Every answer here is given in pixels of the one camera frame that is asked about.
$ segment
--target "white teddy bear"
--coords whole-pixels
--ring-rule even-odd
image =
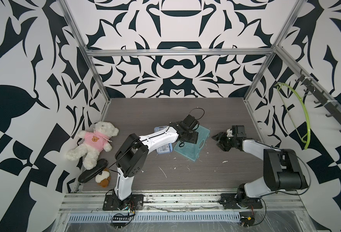
[[[91,170],[97,165],[99,153],[102,150],[111,151],[112,146],[109,144],[110,137],[117,136],[119,129],[114,127],[112,123],[98,122],[96,123],[94,132],[79,131],[76,135],[83,138],[84,142],[75,149],[71,149],[66,153],[68,160],[78,160],[86,154],[83,165],[87,170]]]

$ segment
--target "stuffed animal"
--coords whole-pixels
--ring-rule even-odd
[[[68,160],[78,160],[86,154],[83,165],[87,170],[91,170],[97,165],[99,153],[102,150],[111,151],[112,146],[109,142],[110,137],[117,136],[119,129],[112,123],[98,122],[95,125],[94,132],[79,131],[76,135],[83,138],[84,142],[75,149],[66,153]]]
[[[108,172],[108,169],[104,169],[101,173],[99,173],[96,176],[96,182],[103,188],[106,188],[108,186],[110,180],[111,176],[110,173]]]

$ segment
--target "white debris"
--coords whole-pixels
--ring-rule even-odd
[[[166,175],[165,172],[162,170],[162,168],[159,167],[159,169],[164,173],[165,178],[167,178],[167,175]]]

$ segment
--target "metal grille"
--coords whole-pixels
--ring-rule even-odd
[[[69,223],[111,222],[116,213],[72,213]],[[136,213],[132,222],[239,222],[238,212]]]

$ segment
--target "metal rail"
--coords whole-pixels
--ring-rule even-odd
[[[86,50],[88,56],[268,55],[271,48]]]
[[[63,13],[63,16],[66,20],[67,25],[70,27],[71,29],[71,33],[74,37],[74,39],[76,40],[79,49],[83,55],[83,58],[86,62],[86,64],[89,67],[89,70],[92,72],[93,74],[93,78],[96,81],[99,91],[101,92],[101,94],[103,95],[103,98],[105,99],[106,102],[109,102],[110,97],[108,96],[108,93],[106,91],[105,86],[103,85],[101,76],[99,75],[99,73],[97,72],[96,67],[94,66],[94,63],[92,62],[92,58],[90,58],[88,56],[88,54],[86,53],[85,50],[85,43],[83,38],[81,37],[81,34],[79,32],[78,26],[75,23],[75,20],[72,16],[71,10],[66,2],[66,0],[57,0],[59,7],[61,8],[61,11]]]
[[[221,193],[236,193],[236,189],[205,190],[193,192],[192,190],[158,190],[158,191],[133,191],[144,195],[143,209],[147,212],[161,211],[249,211],[247,210],[224,210],[219,204]],[[85,192],[66,194],[61,208],[62,212],[88,213],[103,212],[102,206],[105,192]],[[299,196],[284,193],[273,194],[263,197],[267,203],[267,210],[305,210]]]
[[[280,45],[283,40],[285,39],[286,35],[288,34],[290,28],[293,26],[294,22],[298,18],[298,14],[301,11],[303,5],[307,2],[307,0],[297,0],[294,4],[293,9],[291,10],[287,20],[285,21],[283,28],[280,30],[279,35],[275,39],[275,42],[272,44],[271,48],[274,49],[277,45]],[[258,83],[261,81],[264,72],[269,67],[272,59],[274,59],[275,54],[271,53],[269,56],[266,57],[264,62],[262,63],[260,69],[258,70],[256,76],[254,77],[252,84],[249,86],[247,93],[244,96],[244,100],[248,100],[249,97],[252,95],[254,90],[256,89]]]

